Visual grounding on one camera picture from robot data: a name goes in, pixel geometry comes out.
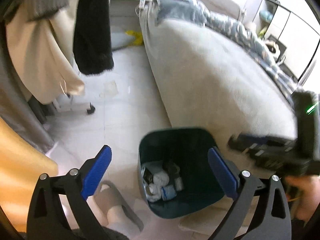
hand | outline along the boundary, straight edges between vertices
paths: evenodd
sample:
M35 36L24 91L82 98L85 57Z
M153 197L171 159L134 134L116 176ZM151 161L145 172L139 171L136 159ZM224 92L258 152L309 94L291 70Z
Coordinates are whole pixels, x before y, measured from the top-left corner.
M295 216L308 222L320 203L320 178L318 176L287 176L285 181L303 192Z

green led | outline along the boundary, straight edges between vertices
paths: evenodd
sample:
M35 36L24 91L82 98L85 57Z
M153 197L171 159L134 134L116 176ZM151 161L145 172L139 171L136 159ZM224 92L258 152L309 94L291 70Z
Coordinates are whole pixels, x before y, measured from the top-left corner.
M314 110L315 107L319 104L319 102L317 102L316 104L314 104L313 106L311 106L308 110L307 110L307 114L311 114Z

trash can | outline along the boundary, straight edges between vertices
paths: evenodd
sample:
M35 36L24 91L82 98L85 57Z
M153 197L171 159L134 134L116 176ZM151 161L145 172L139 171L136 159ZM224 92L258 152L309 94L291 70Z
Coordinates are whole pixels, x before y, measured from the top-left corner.
M216 146L216 143L212 135L202 128L159 130L147 134L141 140L139 187L142 197L154 214L166 219L185 216L219 201L224 196L208 164L208 150L213 146ZM184 189L177 192L177 196L172 200L148 202L141 166L148 162L168 160L180 167Z

slipper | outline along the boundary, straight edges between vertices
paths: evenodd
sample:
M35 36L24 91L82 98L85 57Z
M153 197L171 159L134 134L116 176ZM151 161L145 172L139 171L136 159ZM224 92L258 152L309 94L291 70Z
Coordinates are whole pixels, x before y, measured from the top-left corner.
M102 185L108 185L109 188L102 189ZM134 213L130 208L127 202L122 197L119 190L116 186L109 180L105 180L98 185L96 193L93 195L93 198L104 214L107 214L109 209L114 206L122 206L124 214L139 228L140 232L143 230L143 222L141 219Z

black caster wheel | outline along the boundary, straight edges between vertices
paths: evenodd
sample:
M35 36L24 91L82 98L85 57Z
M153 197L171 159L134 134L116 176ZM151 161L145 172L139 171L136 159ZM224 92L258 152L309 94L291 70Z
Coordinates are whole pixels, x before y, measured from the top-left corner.
M87 109L87 114L93 114L95 111L96 111L96 108L90 103L90 108Z

